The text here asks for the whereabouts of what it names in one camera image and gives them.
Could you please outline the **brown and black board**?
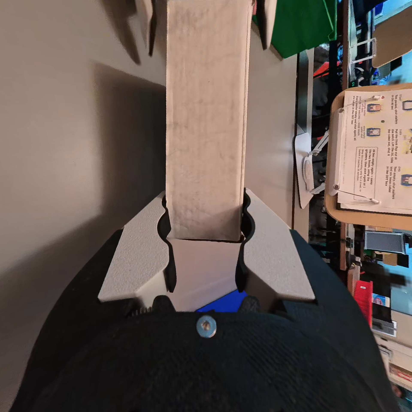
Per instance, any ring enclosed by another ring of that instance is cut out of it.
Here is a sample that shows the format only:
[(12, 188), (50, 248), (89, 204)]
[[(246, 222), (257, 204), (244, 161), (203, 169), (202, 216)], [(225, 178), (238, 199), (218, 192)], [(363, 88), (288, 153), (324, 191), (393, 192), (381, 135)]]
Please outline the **brown and black board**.
[(389, 20), (379, 24), (374, 31), (377, 52), (372, 59), (372, 66), (379, 68), (391, 61), (402, 57), (412, 49), (411, 21)]

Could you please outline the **wooden display board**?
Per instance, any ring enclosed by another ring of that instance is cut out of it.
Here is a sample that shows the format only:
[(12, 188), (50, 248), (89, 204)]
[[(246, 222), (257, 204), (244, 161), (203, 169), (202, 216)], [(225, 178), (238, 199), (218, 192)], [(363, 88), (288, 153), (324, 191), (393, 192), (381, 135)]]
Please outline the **wooden display board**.
[[(391, 90), (406, 90), (411, 89), (411, 83), (397, 84), (391, 86), (359, 86), (353, 87), (340, 92), (333, 100), (330, 118), (334, 111), (343, 107), (344, 93), (346, 91), (354, 91), (359, 93), (361, 91), (368, 92), (372, 94), (378, 94), (381, 91), (391, 91)], [(381, 213), (370, 213), (364, 211), (355, 210), (340, 210), (337, 209), (337, 195), (330, 196), (327, 193), (327, 187), (324, 191), (324, 204), (328, 215), (333, 219), (347, 224), (359, 224), (364, 226), (375, 226), (375, 227), (387, 227), (392, 229), (400, 229), (405, 231), (412, 230), (412, 217), (410, 215), (397, 215), (397, 214), (381, 214)]]

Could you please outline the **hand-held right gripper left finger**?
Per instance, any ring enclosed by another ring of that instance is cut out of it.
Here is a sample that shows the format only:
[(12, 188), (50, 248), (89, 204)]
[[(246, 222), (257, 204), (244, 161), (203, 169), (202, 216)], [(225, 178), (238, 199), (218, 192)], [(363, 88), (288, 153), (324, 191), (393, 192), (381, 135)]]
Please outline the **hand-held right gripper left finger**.
[(165, 192), (157, 195), (123, 228), (98, 294), (100, 302), (137, 300), (150, 307), (177, 284), (171, 224)]

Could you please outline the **blue plastic bin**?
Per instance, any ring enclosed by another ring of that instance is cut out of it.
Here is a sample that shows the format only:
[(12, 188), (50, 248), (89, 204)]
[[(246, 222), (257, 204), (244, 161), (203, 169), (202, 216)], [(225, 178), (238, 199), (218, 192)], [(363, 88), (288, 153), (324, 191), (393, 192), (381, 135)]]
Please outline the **blue plastic bin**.
[(235, 290), (197, 309), (196, 312), (234, 313), (238, 311), (242, 301), (246, 296), (246, 292), (239, 292)]

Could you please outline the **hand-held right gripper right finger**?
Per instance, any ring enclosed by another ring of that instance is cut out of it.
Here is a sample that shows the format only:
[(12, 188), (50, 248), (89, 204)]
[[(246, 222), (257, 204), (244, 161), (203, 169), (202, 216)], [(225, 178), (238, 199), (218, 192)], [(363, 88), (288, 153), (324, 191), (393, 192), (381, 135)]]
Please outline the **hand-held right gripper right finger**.
[(285, 301), (316, 302), (289, 226), (247, 188), (241, 231), (235, 270), (239, 292), (256, 297), (262, 311), (274, 311)]

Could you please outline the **red object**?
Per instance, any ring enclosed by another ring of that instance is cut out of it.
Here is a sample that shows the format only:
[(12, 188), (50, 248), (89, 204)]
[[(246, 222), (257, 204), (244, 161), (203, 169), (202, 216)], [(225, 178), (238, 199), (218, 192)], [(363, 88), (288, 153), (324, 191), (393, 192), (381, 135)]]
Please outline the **red object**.
[[(342, 72), (342, 61), (337, 61), (336, 63), (336, 73)], [(330, 74), (330, 63), (328, 61), (324, 62), (313, 74), (313, 79), (322, 78)]]

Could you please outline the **red plastic bin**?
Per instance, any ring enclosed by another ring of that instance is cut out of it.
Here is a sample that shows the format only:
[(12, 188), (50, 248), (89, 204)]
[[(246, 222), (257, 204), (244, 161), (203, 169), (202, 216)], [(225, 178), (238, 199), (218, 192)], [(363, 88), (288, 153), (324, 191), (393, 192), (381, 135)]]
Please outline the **red plastic bin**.
[(353, 298), (357, 302), (363, 314), (363, 317), (368, 322), (369, 328), (372, 328), (372, 324), (373, 324), (373, 282), (358, 280), (354, 288)]

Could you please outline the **grey monitor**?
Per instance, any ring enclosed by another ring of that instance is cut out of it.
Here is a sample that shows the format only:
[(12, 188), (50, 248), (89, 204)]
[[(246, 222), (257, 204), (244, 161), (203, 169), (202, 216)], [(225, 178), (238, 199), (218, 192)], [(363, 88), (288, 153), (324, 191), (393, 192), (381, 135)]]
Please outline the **grey monitor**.
[(366, 230), (364, 248), (385, 253), (406, 254), (405, 235), (402, 232)]

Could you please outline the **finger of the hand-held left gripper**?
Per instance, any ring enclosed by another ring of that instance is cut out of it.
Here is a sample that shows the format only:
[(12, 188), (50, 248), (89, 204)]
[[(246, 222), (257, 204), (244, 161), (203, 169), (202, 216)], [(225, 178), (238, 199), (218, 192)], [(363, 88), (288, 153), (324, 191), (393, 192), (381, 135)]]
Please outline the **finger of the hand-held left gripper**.
[(257, 1), (257, 25), (263, 50), (268, 49), (271, 44), (276, 7), (276, 0)]
[(153, 55), (157, 28), (156, 0), (142, 1), (142, 35), (148, 55)]

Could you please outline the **green plastic bin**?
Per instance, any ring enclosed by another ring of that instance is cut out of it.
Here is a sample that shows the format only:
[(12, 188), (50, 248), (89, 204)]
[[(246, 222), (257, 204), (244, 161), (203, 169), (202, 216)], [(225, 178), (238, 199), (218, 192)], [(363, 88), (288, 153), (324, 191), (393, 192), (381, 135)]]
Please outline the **green plastic bin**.
[[(286, 59), (337, 38), (336, 0), (277, 0), (276, 16), (268, 47)], [(258, 34), (257, 1), (253, 17)]]

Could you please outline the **white cardboard mailer box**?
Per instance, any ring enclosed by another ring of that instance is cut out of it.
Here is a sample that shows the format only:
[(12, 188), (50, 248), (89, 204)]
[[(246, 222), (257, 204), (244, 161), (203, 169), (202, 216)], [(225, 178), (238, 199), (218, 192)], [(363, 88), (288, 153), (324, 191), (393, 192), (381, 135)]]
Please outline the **white cardboard mailer box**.
[(253, 1), (167, 1), (166, 206), (171, 293), (195, 311), (234, 286), (241, 239)]

